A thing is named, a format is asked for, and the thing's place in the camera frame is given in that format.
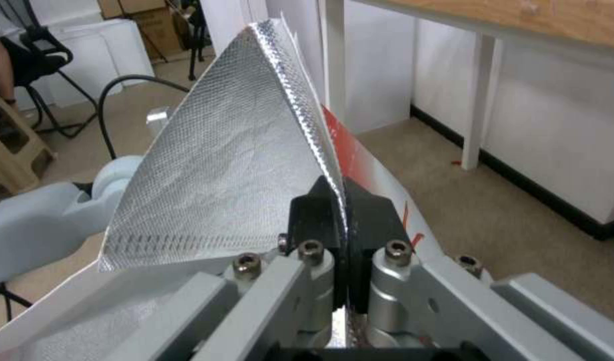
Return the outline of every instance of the chair armrest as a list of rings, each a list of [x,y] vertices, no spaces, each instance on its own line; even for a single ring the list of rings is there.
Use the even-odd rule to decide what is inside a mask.
[[[73,52],[55,39],[53,34],[51,34],[46,27],[27,28],[26,32],[20,35],[20,41],[39,59],[43,59],[45,55],[49,54],[64,53],[66,55],[66,64],[73,61]],[[38,41],[46,41],[51,44],[53,48],[41,50],[36,45]]]

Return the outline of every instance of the beige plastic step stool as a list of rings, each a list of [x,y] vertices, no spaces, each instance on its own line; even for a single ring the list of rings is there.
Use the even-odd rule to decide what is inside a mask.
[[[39,177],[33,171],[33,162],[39,157],[51,160],[55,155],[20,115],[1,98],[0,112],[3,116],[8,116],[12,125],[27,138],[27,142],[16,153],[11,153],[0,140],[0,185],[11,194],[30,191],[39,186]]]

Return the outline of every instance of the aluminum foil sheet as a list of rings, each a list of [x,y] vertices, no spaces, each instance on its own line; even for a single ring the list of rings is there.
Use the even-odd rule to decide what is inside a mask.
[[[108,226],[100,270],[268,251],[291,199],[323,173],[343,210],[334,147],[294,39],[277,19],[249,25],[147,152]]]

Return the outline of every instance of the bolt head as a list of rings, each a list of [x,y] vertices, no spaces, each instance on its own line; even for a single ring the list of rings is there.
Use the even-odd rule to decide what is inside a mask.
[[[256,279],[262,272],[262,261],[256,253],[243,253],[233,260],[233,272],[238,279]]]
[[[317,266],[322,262],[325,248],[318,240],[306,240],[298,245],[298,259],[308,265]]]
[[[280,233],[278,235],[278,251],[286,253],[289,248],[289,236],[286,233]]]
[[[481,278],[481,274],[483,274],[483,263],[477,260],[477,258],[467,254],[460,254],[454,258],[454,261],[467,272],[470,272],[472,276]]]
[[[412,261],[412,246],[402,240],[391,240],[385,245],[385,260],[393,265],[403,267]]]

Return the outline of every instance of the black baseboard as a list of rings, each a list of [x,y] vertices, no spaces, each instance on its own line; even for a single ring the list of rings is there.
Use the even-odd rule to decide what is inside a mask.
[[[463,148],[463,137],[460,134],[449,129],[447,126],[440,123],[432,116],[423,112],[414,105],[410,107],[410,116],[416,117],[416,119],[419,119],[419,121],[422,121],[430,128],[440,133],[450,142],[453,142],[453,144]],[[541,203],[550,207],[564,219],[567,219],[588,235],[591,235],[597,240],[606,240],[614,236],[614,221],[606,224],[599,223],[582,210],[579,210],[572,204],[559,198],[559,196],[541,187],[538,185],[538,183],[519,173],[486,150],[481,149],[479,160],[481,163],[503,176],[503,178],[513,183],[513,185],[516,185],[525,192],[528,192],[534,198],[541,201]]]

